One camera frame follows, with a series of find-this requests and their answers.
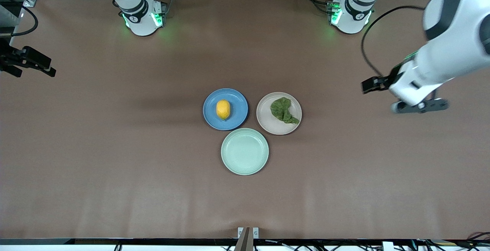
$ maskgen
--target green leaf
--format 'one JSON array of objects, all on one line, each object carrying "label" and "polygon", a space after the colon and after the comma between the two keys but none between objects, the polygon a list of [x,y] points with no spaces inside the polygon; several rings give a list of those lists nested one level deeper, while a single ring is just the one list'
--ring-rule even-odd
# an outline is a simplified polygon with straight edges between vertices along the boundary
[{"label": "green leaf", "polygon": [[271,104],[271,112],[275,118],[281,120],[286,124],[298,124],[299,120],[292,117],[289,113],[289,107],[291,106],[291,100],[283,97],[277,99]]}]

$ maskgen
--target brown table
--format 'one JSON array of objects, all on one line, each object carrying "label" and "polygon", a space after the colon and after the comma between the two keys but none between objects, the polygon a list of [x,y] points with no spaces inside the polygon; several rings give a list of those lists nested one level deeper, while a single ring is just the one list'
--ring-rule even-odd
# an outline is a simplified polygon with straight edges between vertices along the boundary
[{"label": "brown table", "polygon": [[[379,0],[373,18],[398,5]],[[110,0],[38,0],[15,41],[52,58],[50,78],[2,74],[0,236],[466,238],[490,230],[490,70],[441,87],[448,110],[395,115],[361,35],[329,27],[307,0],[175,0],[166,27],[137,37]],[[21,29],[30,26],[23,21]],[[397,11],[367,38],[387,73],[424,44],[421,12]],[[203,120],[212,91],[250,104],[264,169],[237,176],[226,131]],[[287,136],[259,127],[267,93],[299,100]]]}]

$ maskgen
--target plate rim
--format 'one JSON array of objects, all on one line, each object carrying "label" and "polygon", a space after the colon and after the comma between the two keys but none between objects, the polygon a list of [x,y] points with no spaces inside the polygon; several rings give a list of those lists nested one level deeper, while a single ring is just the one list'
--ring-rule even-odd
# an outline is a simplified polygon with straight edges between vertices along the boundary
[{"label": "plate rim", "polygon": [[[296,126],[289,132],[285,133],[285,134],[276,134],[274,132],[271,132],[269,131],[268,129],[266,129],[264,127],[264,125],[260,122],[260,118],[259,118],[259,105],[262,103],[262,101],[267,97],[267,96],[271,96],[272,94],[286,94],[287,96],[290,96],[291,98],[293,98],[296,103],[298,104],[299,106],[299,111],[301,112],[301,119],[299,119],[299,123],[296,124]],[[301,124],[301,120],[303,120],[303,109],[301,108],[301,104],[299,103],[299,101],[294,97],[292,96],[291,94],[289,93],[286,93],[286,92],[281,92],[281,91],[275,91],[275,92],[271,92],[271,93],[268,93],[266,94],[265,96],[262,97],[262,99],[260,99],[259,103],[257,104],[257,108],[255,110],[255,117],[257,118],[257,122],[259,122],[259,125],[260,127],[262,127],[262,129],[264,129],[266,132],[270,133],[270,134],[273,134],[273,135],[287,135],[287,134],[290,134],[292,133],[293,131],[295,131],[298,127],[299,127],[299,124]]]},{"label": "plate rim", "polygon": [[[240,131],[252,131],[254,132],[255,134],[259,134],[259,138],[261,138],[261,142],[263,144],[265,144],[265,149],[266,151],[264,152],[264,154],[266,155],[266,160],[264,160],[264,164],[257,170],[257,171],[254,171],[253,173],[251,174],[239,174],[237,173],[236,171],[233,171],[230,167],[228,167],[228,165],[226,165],[226,163],[224,162],[224,150],[225,150],[225,147],[224,147],[224,143],[229,142],[229,138],[231,137],[234,137],[236,134],[238,134]],[[259,131],[257,131],[256,129],[251,129],[249,127],[241,127],[240,129],[235,129],[234,131],[231,131],[224,139],[223,139],[223,142],[221,143],[221,161],[223,162],[224,166],[226,167],[226,169],[228,169],[229,171],[231,171],[233,174],[238,174],[240,176],[250,176],[252,174],[256,174],[258,173],[259,171],[261,171],[262,169],[264,169],[264,166],[267,164],[268,160],[269,160],[269,154],[270,154],[270,151],[269,151],[269,143],[267,142],[267,139],[265,138],[265,136],[263,136],[263,134],[261,134]]]},{"label": "plate rim", "polygon": [[[212,94],[214,94],[215,92],[218,92],[220,90],[231,90],[233,92],[237,92],[241,98],[243,98],[243,100],[245,101],[245,105],[247,106],[247,112],[245,113],[245,118],[243,118],[243,120],[240,122],[240,124],[238,124],[236,127],[232,127],[231,129],[219,129],[215,126],[213,126],[209,120],[206,118],[206,114],[205,114],[205,106],[206,106],[206,102],[208,101],[208,99],[210,98],[210,96],[212,96]],[[207,97],[206,99],[204,100],[204,103],[203,103],[203,117],[204,117],[204,120],[206,121],[206,123],[212,127],[213,129],[217,129],[217,130],[220,130],[220,131],[229,131],[229,130],[233,130],[233,129],[236,129],[238,128],[239,126],[241,126],[243,124],[243,122],[245,122],[245,120],[247,119],[247,116],[248,116],[248,112],[249,112],[249,108],[248,108],[248,101],[247,101],[247,98],[245,98],[245,96],[243,95],[243,93],[241,93],[240,91],[234,89],[234,88],[229,88],[229,87],[223,87],[223,88],[220,88],[220,89],[217,89],[213,92],[211,92]]]}]

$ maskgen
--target lemon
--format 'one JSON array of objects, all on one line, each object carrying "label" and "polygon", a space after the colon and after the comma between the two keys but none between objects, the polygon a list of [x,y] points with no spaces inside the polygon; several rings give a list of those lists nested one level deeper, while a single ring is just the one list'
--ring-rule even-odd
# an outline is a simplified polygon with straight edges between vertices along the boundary
[{"label": "lemon", "polygon": [[223,99],[216,104],[216,115],[222,120],[230,117],[230,103]]}]

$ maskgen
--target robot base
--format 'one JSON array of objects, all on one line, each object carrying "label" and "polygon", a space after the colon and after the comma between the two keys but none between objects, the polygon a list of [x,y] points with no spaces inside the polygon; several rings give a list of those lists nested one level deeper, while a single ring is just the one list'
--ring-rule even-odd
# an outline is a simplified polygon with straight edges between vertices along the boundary
[{"label": "robot base", "polygon": [[425,100],[416,106],[408,106],[404,101],[393,103],[391,108],[393,113],[425,113],[428,111],[440,111],[449,107],[448,100],[437,98]]},{"label": "robot base", "polygon": [[347,11],[342,9],[343,6],[345,5],[345,0],[333,0],[333,2],[336,2],[341,6],[340,13],[334,14],[330,18],[330,23],[333,26],[337,27],[338,30],[341,30],[342,32],[347,34],[355,34],[355,33],[359,33],[363,29],[363,27],[368,23],[369,16],[371,15],[371,13],[364,16],[364,19],[356,21]]},{"label": "robot base", "polygon": [[155,0],[146,1],[148,2],[149,10],[147,14],[141,18],[140,22],[132,23],[126,21],[126,26],[138,36],[151,35],[165,24],[167,4]]}]

